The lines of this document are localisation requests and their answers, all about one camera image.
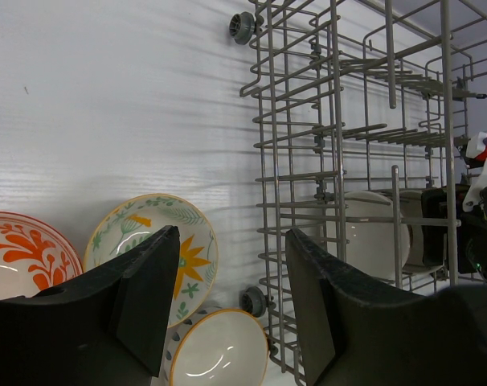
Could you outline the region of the leaf and flower pattern bowl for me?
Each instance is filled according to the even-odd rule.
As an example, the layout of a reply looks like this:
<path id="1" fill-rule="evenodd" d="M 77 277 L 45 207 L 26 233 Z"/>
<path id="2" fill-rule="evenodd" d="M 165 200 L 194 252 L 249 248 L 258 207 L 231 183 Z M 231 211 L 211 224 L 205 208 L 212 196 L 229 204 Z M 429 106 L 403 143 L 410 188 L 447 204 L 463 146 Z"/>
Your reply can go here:
<path id="1" fill-rule="evenodd" d="M 180 235 L 179 264 L 168 327 L 190 317 L 206 300 L 215 281 L 219 250 L 206 216 L 192 203 L 167 194 L 129 199 L 96 227 L 82 259 L 84 271 L 137 247 L 170 225 Z"/>

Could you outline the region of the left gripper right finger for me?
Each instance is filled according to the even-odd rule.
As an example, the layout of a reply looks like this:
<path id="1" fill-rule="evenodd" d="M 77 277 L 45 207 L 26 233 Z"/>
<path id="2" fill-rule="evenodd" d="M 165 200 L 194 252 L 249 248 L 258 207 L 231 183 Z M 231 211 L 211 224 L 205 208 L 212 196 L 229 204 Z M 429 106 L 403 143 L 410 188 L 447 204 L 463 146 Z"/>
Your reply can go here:
<path id="1" fill-rule="evenodd" d="M 285 237 L 309 385 L 487 385 L 487 285 L 431 296 L 395 288 Z"/>

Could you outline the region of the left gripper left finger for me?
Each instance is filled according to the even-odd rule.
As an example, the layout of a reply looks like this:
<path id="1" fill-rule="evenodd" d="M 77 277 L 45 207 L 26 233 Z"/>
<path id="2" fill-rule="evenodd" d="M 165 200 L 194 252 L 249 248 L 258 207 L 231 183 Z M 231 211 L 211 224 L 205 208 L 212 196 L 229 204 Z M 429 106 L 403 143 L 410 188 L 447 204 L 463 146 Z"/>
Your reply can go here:
<path id="1" fill-rule="evenodd" d="M 148 385 L 160 373 L 179 231 L 34 297 L 0 300 L 0 385 Z"/>

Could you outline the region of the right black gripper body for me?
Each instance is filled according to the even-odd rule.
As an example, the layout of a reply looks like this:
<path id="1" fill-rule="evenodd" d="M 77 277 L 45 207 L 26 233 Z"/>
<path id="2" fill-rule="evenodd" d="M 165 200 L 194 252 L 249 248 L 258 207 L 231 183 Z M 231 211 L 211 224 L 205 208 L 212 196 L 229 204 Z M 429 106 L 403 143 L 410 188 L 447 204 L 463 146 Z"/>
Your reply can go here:
<path id="1" fill-rule="evenodd" d="M 464 257 L 487 281 L 487 187 L 480 191 L 479 204 L 460 221 Z"/>

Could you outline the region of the plain white bowl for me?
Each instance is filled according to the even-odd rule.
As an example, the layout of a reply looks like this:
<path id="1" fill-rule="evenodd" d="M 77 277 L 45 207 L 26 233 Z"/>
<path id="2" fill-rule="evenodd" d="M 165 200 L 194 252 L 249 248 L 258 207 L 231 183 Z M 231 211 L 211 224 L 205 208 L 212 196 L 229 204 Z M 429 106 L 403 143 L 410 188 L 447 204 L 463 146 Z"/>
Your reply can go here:
<path id="1" fill-rule="evenodd" d="M 403 218 L 422 218 L 421 190 L 401 190 L 399 193 L 400 211 Z M 403 274 L 422 276 L 436 273 L 444 266 L 442 263 L 424 263 L 424 234 L 419 224 L 403 224 L 407 235 L 401 236 L 403 252 Z"/>

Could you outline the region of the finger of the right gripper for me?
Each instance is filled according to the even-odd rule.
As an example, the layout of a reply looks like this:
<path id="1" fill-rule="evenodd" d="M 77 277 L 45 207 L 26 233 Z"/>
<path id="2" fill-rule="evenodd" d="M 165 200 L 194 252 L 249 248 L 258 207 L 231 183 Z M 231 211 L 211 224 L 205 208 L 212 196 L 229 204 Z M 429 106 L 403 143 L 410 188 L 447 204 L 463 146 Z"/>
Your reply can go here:
<path id="1" fill-rule="evenodd" d="M 446 220 L 447 189 L 427 189 L 421 195 L 423 218 Z M 448 234 L 446 226 L 423 225 L 424 252 L 422 262 L 425 266 L 436 266 L 444 263 L 444 236 Z"/>

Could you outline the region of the orange coral pattern bowl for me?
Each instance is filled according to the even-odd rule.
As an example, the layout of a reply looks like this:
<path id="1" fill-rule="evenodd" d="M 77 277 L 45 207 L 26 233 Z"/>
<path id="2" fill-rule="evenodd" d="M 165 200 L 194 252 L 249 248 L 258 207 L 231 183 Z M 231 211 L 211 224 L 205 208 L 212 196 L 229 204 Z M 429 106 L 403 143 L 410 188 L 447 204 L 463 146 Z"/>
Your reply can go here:
<path id="1" fill-rule="evenodd" d="M 72 244 L 41 220 L 0 211 L 0 300 L 33 297 L 83 273 Z"/>

